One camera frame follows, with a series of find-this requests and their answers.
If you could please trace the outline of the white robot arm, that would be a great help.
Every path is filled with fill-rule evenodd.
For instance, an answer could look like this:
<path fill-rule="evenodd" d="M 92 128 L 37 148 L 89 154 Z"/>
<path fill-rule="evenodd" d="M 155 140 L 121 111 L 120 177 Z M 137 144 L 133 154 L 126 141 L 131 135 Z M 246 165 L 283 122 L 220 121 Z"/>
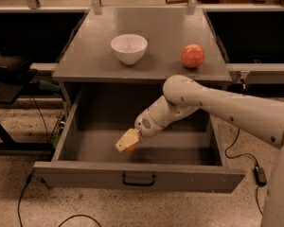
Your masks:
<path fill-rule="evenodd" d="M 202 109 L 279 148 L 264 203 L 261 227 L 284 227 L 284 102 L 204 87 L 176 75 L 163 85 L 163 94 L 141 113 L 134 127 L 115 144 L 122 152 L 169 124 Z"/>

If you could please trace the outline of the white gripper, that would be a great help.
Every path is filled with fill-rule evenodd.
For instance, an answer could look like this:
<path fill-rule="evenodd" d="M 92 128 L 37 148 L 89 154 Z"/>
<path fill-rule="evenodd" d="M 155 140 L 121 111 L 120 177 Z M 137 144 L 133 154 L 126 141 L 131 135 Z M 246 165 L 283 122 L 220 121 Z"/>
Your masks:
<path fill-rule="evenodd" d="M 133 144 L 137 144 L 142 138 L 150 138 L 160 132 L 163 128 L 159 126 L 151 117 L 148 110 L 143 111 L 134 122 L 135 129 L 128 129 L 115 143 L 119 152 Z"/>

